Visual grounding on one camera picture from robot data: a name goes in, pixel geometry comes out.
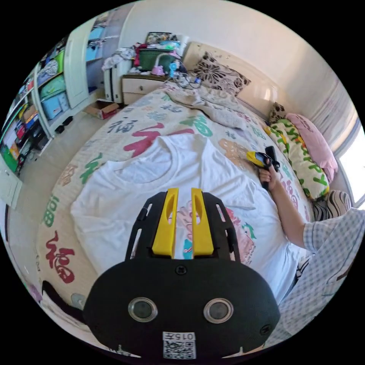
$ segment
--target headboard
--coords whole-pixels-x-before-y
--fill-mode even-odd
[[[287,113],[301,113],[285,91],[268,76],[244,60],[219,48],[204,43],[190,42],[183,58],[186,68],[192,70],[205,52],[211,53],[219,63],[238,71],[251,80],[251,83],[237,95],[238,100],[243,101],[243,104],[252,106],[254,110],[266,117],[274,102],[283,105]]]

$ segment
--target striped pillow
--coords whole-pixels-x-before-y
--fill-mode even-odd
[[[340,217],[350,208],[351,200],[349,195],[343,191],[332,190],[325,196],[323,201],[313,203],[314,220],[324,221],[325,219]],[[308,253],[308,256],[298,263],[297,279],[302,276],[312,257],[313,254]]]

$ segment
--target qr code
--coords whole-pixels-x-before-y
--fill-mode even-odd
[[[164,341],[165,359],[196,359],[195,341]]]

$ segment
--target cardboard box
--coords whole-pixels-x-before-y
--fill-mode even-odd
[[[32,117],[34,117],[34,115],[37,114],[37,110],[35,109],[35,106],[32,105],[30,106],[24,113],[23,113],[23,120],[26,123],[27,121],[29,121],[30,119],[32,119]]]
[[[117,103],[96,101],[84,109],[84,112],[99,119],[106,119],[118,112],[119,105]]]

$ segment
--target drawer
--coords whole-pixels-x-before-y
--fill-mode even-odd
[[[123,104],[124,105],[133,104],[138,99],[140,99],[142,96],[143,96],[143,94],[134,94],[131,92],[124,92],[123,93]]]
[[[163,85],[163,81],[123,78],[122,88],[124,93],[146,95]]]

